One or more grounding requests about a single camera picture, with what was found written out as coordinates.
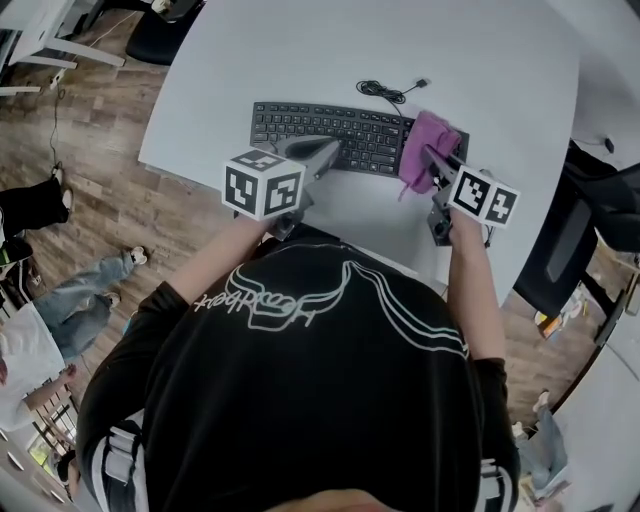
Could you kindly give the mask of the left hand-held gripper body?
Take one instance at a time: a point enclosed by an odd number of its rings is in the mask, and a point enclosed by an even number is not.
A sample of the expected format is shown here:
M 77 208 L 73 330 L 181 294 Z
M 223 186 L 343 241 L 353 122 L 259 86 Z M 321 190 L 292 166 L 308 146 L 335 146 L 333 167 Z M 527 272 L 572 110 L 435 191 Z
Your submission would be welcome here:
M 314 201 L 306 190 L 320 169 L 320 150 L 252 149 L 224 164 L 222 203 L 234 213 L 270 223 L 272 237 L 284 241 Z

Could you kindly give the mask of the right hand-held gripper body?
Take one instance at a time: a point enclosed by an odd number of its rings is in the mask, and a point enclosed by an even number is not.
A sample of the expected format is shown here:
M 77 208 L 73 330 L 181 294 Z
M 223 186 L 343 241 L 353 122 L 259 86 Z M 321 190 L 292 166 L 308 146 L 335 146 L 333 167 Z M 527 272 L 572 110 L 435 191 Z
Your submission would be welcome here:
M 493 178 L 488 170 L 449 165 L 434 174 L 436 193 L 427 222 L 438 247 L 450 246 L 451 212 L 457 210 L 486 229 L 484 246 L 490 247 L 496 229 L 506 229 L 521 193 Z

